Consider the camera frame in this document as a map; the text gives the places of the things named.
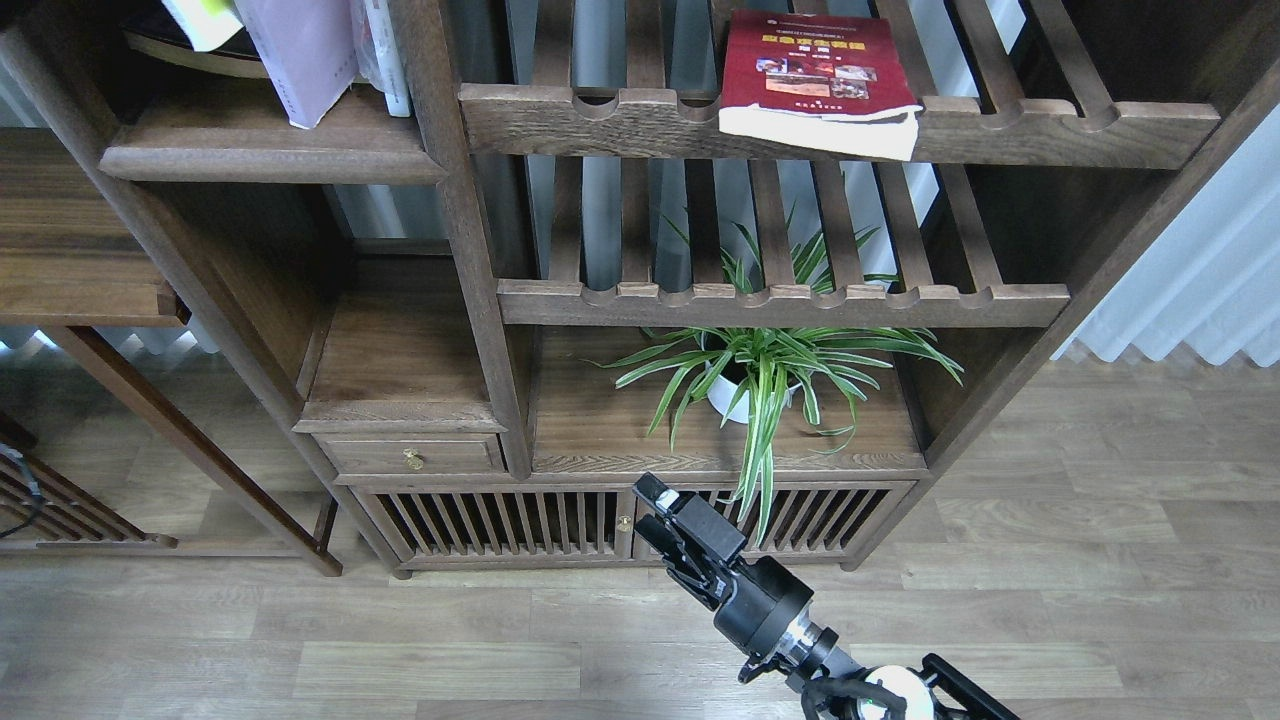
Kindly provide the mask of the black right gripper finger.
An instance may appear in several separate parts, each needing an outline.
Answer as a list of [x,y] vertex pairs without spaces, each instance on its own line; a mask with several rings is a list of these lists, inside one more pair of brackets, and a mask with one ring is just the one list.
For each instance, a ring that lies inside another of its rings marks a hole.
[[739,561],[746,537],[721,511],[694,492],[678,492],[658,477],[646,473],[634,484],[634,493],[672,532],[678,530],[689,546],[698,546],[714,573],[724,571]]
[[678,585],[698,601],[716,601],[716,573],[696,544],[690,547],[678,530],[672,532],[655,515],[641,516],[635,530],[660,556]]

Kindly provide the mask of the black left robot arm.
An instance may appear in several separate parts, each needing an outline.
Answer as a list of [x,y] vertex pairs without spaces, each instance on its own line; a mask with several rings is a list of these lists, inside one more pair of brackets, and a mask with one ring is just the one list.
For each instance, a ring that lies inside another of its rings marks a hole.
[[1,538],[5,539],[32,527],[44,515],[47,500],[41,491],[40,482],[33,474],[26,455],[19,448],[5,442],[1,442],[1,454],[17,469],[19,479],[26,483],[26,498],[28,500],[27,516],[18,525],[1,533]]

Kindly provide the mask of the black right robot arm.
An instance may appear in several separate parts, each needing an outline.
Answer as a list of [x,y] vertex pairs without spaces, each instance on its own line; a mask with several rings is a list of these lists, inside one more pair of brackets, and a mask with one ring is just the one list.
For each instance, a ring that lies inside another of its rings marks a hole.
[[742,684],[783,674],[808,719],[1016,717],[936,653],[919,669],[861,666],[837,646],[836,632],[810,619],[813,589],[771,556],[742,559],[746,537],[703,497],[671,489],[650,473],[634,493],[652,509],[636,532],[746,655]]

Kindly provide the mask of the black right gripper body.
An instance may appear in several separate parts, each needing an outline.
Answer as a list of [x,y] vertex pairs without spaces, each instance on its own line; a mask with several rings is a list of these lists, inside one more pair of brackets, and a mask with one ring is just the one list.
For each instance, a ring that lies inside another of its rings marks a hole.
[[680,584],[713,611],[714,628],[741,651],[774,651],[814,591],[771,556],[682,571]]

